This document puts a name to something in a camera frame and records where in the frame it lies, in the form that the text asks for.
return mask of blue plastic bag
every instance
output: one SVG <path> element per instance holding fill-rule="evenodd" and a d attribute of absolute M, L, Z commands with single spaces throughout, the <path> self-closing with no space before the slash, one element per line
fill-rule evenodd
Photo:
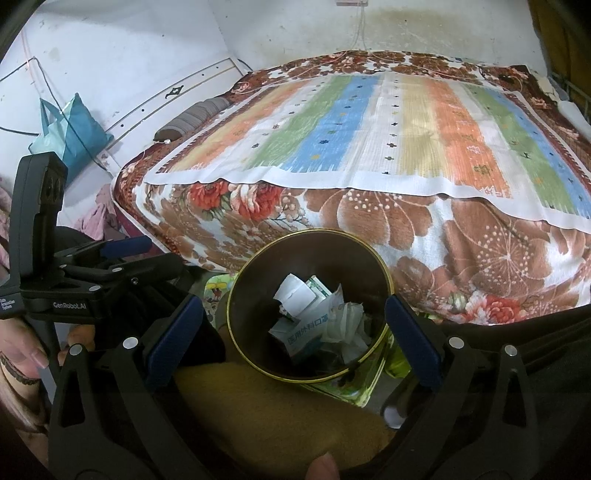
<path fill-rule="evenodd" d="M 54 117 L 49 123 L 47 113 Z M 29 145 L 32 154 L 55 152 L 68 167 L 67 183 L 72 180 L 113 140 L 92 118 L 80 95 L 75 94 L 61 113 L 41 99 L 43 133 Z"/>

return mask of gold rim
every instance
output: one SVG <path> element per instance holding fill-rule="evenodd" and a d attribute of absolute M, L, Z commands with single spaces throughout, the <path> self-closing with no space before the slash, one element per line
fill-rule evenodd
<path fill-rule="evenodd" d="M 236 287 L 236 284 L 238 283 L 238 279 L 240 278 L 240 275 L 242 274 L 242 272 L 248 267 L 248 265 L 256 257 L 258 257 L 265 250 L 267 250 L 268 248 L 271 248 L 273 245 L 275 245 L 277 242 L 280 242 L 284 238 L 288 238 L 288 237 L 294 236 L 294 235 L 301 235 L 302 233 L 308 233 L 308 232 L 330 232 L 330 233 L 335 233 L 337 235 L 348 237 L 351 240 L 354 240 L 355 242 L 357 242 L 362 247 L 366 248 L 376 258 L 376 260 L 378 260 L 379 264 L 382 267 L 382 271 L 384 273 L 384 276 L 388 280 L 388 290 L 390 292 L 390 295 L 394 294 L 394 282 L 392 280 L 392 277 L 390 276 L 390 273 L 388 272 L 388 267 L 386 266 L 386 263 L 384 262 L 384 260 L 382 259 L 382 257 L 380 257 L 378 255 L 378 253 L 371 247 L 371 245 L 369 245 L 365 241 L 361 240 L 360 238 L 358 238 L 358 237 L 356 237 L 354 235 L 351 235 L 350 233 L 342 232 L 340 230 L 331 230 L 330 228 L 310 228 L 308 230 L 300 230 L 299 232 L 289 233 L 288 235 L 282 236 L 281 238 L 278 238 L 277 240 L 273 240 L 270 244 L 266 244 L 257 253 L 255 253 L 252 257 L 250 257 L 247 260 L 247 262 L 242 266 L 242 268 L 238 271 L 238 274 L 236 275 L 236 278 L 234 279 L 234 285 L 232 286 L 232 289 L 230 290 L 230 293 L 228 294 L 228 305 L 226 306 L 226 323 L 228 324 L 228 331 L 230 332 L 230 338 L 232 338 L 232 343 L 236 347 L 236 350 L 238 350 L 238 353 L 240 353 L 241 357 L 244 360 L 246 360 L 247 363 L 251 367 L 253 367 L 255 370 L 258 370 L 260 373 L 262 373 L 262 374 L 264 374 L 264 375 L 266 375 L 268 377 L 274 378 L 275 380 L 280 380 L 282 382 L 295 383 L 295 384 L 314 384 L 314 383 L 326 382 L 328 380 L 332 380 L 334 378 L 341 377 L 342 375 L 345 375 L 346 373 L 348 373 L 350 371 L 350 368 L 345 368 L 344 370 L 342 370 L 340 372 L 337 372 L 337 373 L 332 374 L 332 375 L 328 375 L 326 377 L 313 378 L 312 380 L 296 380 L 295 378 L 279 377 L 279 376 L 274 375 L 274 374 L 272 374 L 270 372 L 267 372 L 266 370 L 263 370 L 261 367 L 259 367 L 258 365 L 254 364 L 253 362 L 251 362 L 251 360 L 242 352 L 242 349 L 238 346 L 238 343 L 236 342 L 236 339 L 234 338 L 234 334 L 232 332 L 232 325 L 231 325 L 231 322 L 230 322 L 230 305 L 232 304 L 231 303 L 232 302 L 232 293 L 234 292 L 234 288 Z M 388 327 L 388 324 L 386 323 L 386 324 L 384 324 L 384 329 L 382 330 L 382 333 L 380 334 L 380 336 L 378 337 L 378 339 L 375 341 L 374 345 L 367 352 L 365 352 L 365 354 L 364 354 L 363 357 L 361 357 L 358 360 L 359 363 L 362 363 L 365 360 L 367 360 L 367 358 L 373 352 L 375 352 L 375 349 L 382 343 L 382 341 L 386 337 L 386 334 L 388 333 L 388 330 L 389 330 L 389 327 Z"/>

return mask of white wall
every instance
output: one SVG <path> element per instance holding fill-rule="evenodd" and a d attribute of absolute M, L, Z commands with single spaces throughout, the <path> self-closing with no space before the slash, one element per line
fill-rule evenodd
<path fill-rule="evenodd" d="M 27 22 L 24 38 L 60 104 L 79 92 L 105 129 L 169 85 L 228 56 L 207 0 L 47 0 Z M 0 77 L 26 58 L 17 37 L 0 64 Z M 31 65 L 31 73 L 23 68 L 0 83 L 0 126 L 40 131 L 38 98 L 51 97 Z M 0 177 L 8 190 L 32 139 L 0 131 Z M 94 183 L 104 183 L 102 171 L 91 174 Z"/>
<path fill-rule="evenodd" d="M 210 0 L 230 49 L 254 69 L 350 48 L 357 7 L 335 0 Z M 546 74 L 527 0 L 369 0 L 372 50 L 527 64 Z M 361 40 L 358 48 L 363 49 Z"/>

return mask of brown floral pattern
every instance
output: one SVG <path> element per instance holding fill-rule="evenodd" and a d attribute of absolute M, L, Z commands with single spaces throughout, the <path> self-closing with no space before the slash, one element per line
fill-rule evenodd
<path fill-rule="evenodd" d="M 481 66 L 411 52 L 348 51 L 250 73 L 225 97 L 240 102 L 262 86 L 290 78 L 387 70 L 519 91 L 583 163 L 591 164 L 591 145 L 559 114 L 525 66 Z M 146 172 L 194 133 L 140 154 L 122 169 L 114 191 L 127 214 L 188 262 L 234 272 L 275 239 L 301 229 L 331 228 L 373 245 L 397 291 L 411 304 L 456 322 L 510 323 L 591 301 L 591 235 L 513 218 L 482 199 L 296 190 L 225 180 L 146 184 Z"/>
<path fill-rule="evenodd" d="M 307 207 L 319 213 L 322 226 L 352 233 L 372 245 L 405 250 L 432 223 L 426 207 L 434 197 L 326 189 L 308 190 L 304 198 Z"/>

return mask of human hand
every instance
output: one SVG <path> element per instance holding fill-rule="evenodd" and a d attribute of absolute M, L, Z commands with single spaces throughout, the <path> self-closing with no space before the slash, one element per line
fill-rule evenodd
<path fill-rule="evenodd" d="M 87 350 L 95 349 L 95 326 L 78 325 L 68 334 L 68 345 L 81 343 Z M 58 354 L 60 365 L 63 365 L 68 348 Z M 11 318 L 0 320 L 0 352 L 11 364 L 27 378 L 39 378 L 39 368 L 49 365 L 47 355 L 39 338 L 23 320 Z"/>
<path fill-rule="evenodd" d="M 60 365 L 66 361 L 66 356 L 70 347 L 77 343 L 81 343 L 90 352 L 95 349 L 95 326 L 94 325 L 77 325 L 70 333 L 68 333 L 68 347 L 64 348 L 57 355 L 57 360 Z"/>
<path fill-rule="evenodd" d="M 39 338 L 19 318 L 0 320 L 0 352 L 27 378 L 39 378 L 37 369 L 49 365 Z"/>
<path fill-rule="evenodd" d="M 339 467 L 336 465 L 334 457 L 329 453 L 325 453 L 323 456 L 318 457 L 310 464 L 305 478 L 305 480 L 339 479 Z"/>

